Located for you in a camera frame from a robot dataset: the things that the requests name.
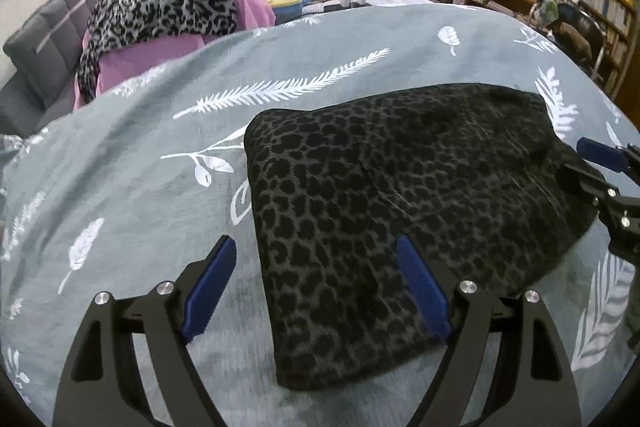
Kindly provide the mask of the black leopard print pants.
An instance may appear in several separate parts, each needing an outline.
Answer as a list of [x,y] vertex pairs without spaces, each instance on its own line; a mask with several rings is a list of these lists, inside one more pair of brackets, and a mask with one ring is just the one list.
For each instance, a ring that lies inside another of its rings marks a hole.
[[356,381],[427,349],[399,237],[513,296],[596,217],[556,182],[561,166],[584,162],[541,96],[492,84],[268,109],[244,148],[277,381],[288,389]]

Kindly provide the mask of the dark chair with clothes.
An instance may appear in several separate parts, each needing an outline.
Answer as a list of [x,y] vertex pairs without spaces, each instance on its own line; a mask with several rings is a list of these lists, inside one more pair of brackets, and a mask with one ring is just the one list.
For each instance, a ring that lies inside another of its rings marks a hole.
[[535,0],[527,21],[551,39],[592,80],[604,57],[605,33],[579,6],[555,0]]

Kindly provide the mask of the grey leaf print bedspread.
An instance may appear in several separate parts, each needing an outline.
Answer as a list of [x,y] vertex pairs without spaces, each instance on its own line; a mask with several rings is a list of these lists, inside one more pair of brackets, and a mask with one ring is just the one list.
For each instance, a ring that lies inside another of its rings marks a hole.
[[631,365],[634,268],[533,163],[634,124],[517,20],[378,5],[237,32],[1,142],[1,347],[50,424],[90,299],[132,297],[221,235],[238,264],[190,355],[233,426],[395,426],[442,357],[378,210],[497,289],[541,292],[582,417]]

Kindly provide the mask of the white power strip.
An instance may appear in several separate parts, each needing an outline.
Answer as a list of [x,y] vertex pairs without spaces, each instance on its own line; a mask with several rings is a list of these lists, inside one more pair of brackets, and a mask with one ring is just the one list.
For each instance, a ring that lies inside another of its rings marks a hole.
[[332,13],[370,6],[368,0],[303,0],[303,15]]

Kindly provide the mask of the dark grey quilted headboard cushion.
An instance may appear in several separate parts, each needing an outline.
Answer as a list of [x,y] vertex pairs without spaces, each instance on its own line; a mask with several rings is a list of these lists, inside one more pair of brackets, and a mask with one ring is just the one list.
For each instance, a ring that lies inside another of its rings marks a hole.
[[1,132],[27,138],[73,112],[82,39],[96,0],[48,0],[3,43],[15,74],[1,89]]

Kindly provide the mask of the pink cloth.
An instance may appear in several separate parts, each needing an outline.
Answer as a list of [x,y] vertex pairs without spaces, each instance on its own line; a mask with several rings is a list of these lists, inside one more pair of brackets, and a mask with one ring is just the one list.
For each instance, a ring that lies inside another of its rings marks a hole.
[[[233,1],[239,12],[239,29],[235,32],[269,28],[276,23],[276,18],[267,0]],[[96,85],[95,98],[130,78],[137,77],[168,61],[184,57],[219,38],[222,37],[199,35],[163,37],[107,53],[103,55],[99,61],[100,73],[98,84]],[[84,42],[82,43],[82,50],[84,50],[87,40],[88,36],[86,31]],[[89,103],[80,101],[75,75],[74,107],[81,108]]]

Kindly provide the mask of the yellow blue toy pot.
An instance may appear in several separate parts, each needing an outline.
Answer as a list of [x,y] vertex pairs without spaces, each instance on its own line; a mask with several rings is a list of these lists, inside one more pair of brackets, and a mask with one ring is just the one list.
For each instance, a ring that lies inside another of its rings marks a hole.
[[313,1],[314,0],[267,0],[276,18],[277,26],[301,18],[304,7]]

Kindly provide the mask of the black white leopard garment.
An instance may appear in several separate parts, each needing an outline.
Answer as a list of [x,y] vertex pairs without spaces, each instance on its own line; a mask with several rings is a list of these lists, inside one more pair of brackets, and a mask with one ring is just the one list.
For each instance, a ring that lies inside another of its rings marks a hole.
[[76,70],[81,102],[96,97],[101,57],[156,38],[223,37],[239,29],[233,0],[98,0]]

